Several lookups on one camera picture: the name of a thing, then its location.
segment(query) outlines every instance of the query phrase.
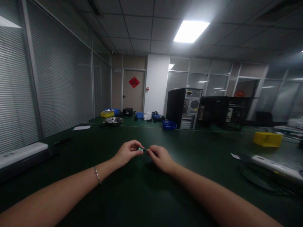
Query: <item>white paper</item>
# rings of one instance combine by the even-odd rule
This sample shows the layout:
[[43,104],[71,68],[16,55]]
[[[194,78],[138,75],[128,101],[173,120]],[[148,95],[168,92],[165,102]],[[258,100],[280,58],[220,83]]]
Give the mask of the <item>white paper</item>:
[[88,125],[88,126],[78,126],[78,127],[75,127],[75,128],[73,129],[73,131],[75,131],[75,130],[89,129],[90,127],[91,127],[90,125]]
[[234,155],[234,154],[232,154],[232,153],[230,153],[230,154],[231,154],[231,156],[233,156],[235,159],[239,159],[239,160],[241,160],[241,158],[240,158],[239,156]]

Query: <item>hand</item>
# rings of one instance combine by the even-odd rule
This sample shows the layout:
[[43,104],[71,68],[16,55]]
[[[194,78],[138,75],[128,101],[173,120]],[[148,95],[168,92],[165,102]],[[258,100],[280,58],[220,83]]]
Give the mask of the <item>hand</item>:
[[147,152],[159,169],[165,173],[172,174],[177,164],[171,159],[164,147],[152,145],[147,149]]
[[125,166],[133,157],[143,154],[143,151],[137,150],[137,147],[144,147],[137,140],[125,142],[116,155],[112,158],[118,168]]

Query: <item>yellow plastic bin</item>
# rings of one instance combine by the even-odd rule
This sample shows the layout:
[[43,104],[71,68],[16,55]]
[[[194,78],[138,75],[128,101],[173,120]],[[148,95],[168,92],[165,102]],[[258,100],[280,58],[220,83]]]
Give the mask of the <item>yellow plastic bin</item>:
[[253,142],[263,147],[280,147],[282,135],[270,132],[256,132]]
[[112,117],[114,115],[115,115],[115,113],[113,110],[105,110],[105,111],[101,112],[101,117]]

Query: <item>ceiling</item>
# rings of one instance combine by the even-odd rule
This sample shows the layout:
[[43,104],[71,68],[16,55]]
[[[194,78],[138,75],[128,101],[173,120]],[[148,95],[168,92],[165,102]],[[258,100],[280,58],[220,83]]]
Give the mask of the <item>ceiling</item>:
[[[169,54],[260,63],[303,63],[303,10],[256,20],[282,0],[71,0],[103,43],[121,54]],[[210,22],[192,44],[173,42],[183,20]]]

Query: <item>red decoration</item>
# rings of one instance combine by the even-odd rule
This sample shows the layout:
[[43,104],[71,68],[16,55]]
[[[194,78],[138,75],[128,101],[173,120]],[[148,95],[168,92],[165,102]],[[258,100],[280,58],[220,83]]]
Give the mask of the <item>red decoration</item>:
[[130,81],[129,81],[129,84],[135,88],[138,86],[138,84],[140,84],[140,82],[137,80],[137,78],[133,77]]
[[244,97],[244,96],[245,93],[242,90],[238,90],[234,95],[234,97]]

